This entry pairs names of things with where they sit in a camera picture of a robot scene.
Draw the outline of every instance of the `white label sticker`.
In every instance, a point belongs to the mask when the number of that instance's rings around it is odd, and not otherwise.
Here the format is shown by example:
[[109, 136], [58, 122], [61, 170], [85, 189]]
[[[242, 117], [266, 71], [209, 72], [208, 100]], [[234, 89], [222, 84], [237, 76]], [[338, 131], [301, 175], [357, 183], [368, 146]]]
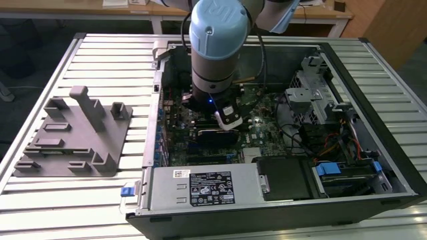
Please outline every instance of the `white label sticker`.
[[173, 178], [188, 178], [189, 177], [189, 170], [173, 170]]
[[130, 14], [147, 14], [147, 11], [130, 11]]

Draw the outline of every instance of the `wooden desk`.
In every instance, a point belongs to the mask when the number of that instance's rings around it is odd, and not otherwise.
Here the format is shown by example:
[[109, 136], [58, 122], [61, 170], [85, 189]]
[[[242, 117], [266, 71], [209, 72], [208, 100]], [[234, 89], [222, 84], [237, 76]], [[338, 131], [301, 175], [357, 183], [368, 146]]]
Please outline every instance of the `wooden desk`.
[[[332, 4], [333, 0], [326, 0], [324, 6], [306, 7], [305, 14], [297, 9], [290, 23], [333, 25], [328, 36], [338, 38], [353, 14], [334, 11]], [[102, 9], [102, 0], [0, 0], [0, 18], [149, 20], [154, 34], [162, 34], [161, 21], [181, 21], [185, 15], [185, 11], [153, 2]]]

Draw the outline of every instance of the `robotic arm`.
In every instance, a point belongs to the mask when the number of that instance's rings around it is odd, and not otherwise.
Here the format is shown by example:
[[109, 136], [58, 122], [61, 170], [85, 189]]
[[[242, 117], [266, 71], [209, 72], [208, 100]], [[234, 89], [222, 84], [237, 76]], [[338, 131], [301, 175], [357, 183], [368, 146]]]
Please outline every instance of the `robotic arm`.
[[182, 97], [182, 105], [194, 111], [214, 113], [220, 128], [229, 130], [242, 123], [242, 116], [228, 90], [238, 50], [253, 27], [273, 33], [285, 31], [300, 0], [153, 2], [190, 12], [192, 93]]

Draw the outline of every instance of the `blue drive latch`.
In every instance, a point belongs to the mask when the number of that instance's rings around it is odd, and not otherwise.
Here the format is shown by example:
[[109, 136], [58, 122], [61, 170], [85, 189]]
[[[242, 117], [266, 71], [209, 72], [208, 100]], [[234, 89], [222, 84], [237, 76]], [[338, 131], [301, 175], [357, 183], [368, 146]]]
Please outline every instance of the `blue drive latch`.
[[325, 163], [320, 163], [316, 167], [314, 170], [317, 172], [318, 176], [322, 175], [332, 175], [332, 174], [340, 174], [341, 170], [338, 168], [337, 163], [334, 162], [325, 162]]

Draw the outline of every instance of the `green circuit board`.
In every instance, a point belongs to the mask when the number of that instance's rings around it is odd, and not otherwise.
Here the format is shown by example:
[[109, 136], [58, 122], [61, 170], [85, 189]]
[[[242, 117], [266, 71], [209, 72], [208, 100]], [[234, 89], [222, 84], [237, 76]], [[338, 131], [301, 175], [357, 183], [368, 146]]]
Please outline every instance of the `green circuit board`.
[[[236, 99], [238, 105], [256, 101], [260, 89], [257, 86], [244, 86], [244, 94]], [[249, 116], [242, 120], [246, 129], [237, 132], [236, 144], [226, 147], [196, 147], [197, 129], [190, 127], [194, 120], [214, 120], [213, 115], [205, 115], [181, 106], [180, 94], [170, 94], [165, 101], [166, 138], [169, 147], [169, 163], [172, 167], [186, 166], [190, 157], [226, 156], [226, 163], [242, 163], [244, 148], [258, 147], [262, 156], [285, 155], [285, 144], [274, 119], [274, 93], [268, 93]]]

